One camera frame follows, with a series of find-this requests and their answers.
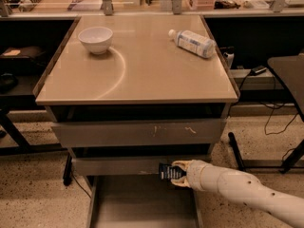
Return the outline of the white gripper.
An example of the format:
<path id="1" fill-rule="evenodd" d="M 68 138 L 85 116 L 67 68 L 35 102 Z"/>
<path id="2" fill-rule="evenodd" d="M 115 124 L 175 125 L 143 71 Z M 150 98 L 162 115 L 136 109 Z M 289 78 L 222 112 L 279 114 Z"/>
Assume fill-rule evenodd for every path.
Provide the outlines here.
<path id="1" fill-rule="evenodd" d="M 173 166 L 179 167 L 182 171 L 186 172 L 186 177 L 179 179 L 172 179 L 171 183 L 178 187 L 192 188 L 196 191 L 209 191 L 210 185 L 207 179 L 203 177 L 203 173 L 211 164 L 205 161 L 173 161 Z"/>

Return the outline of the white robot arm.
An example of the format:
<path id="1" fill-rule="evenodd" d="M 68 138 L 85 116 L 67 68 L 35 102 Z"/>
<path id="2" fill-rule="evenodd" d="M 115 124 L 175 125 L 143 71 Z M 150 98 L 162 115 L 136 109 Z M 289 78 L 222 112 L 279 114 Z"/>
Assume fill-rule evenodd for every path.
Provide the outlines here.
<path id="1" fill-rule="evenodd" d="M 294 228 L 304 228 L 304 199 L 271 189 L 250 173 L 198 160 L 174 161 L 166 171 L 177 186 L 219 193 L 231 202 L 259 209 Z"/>

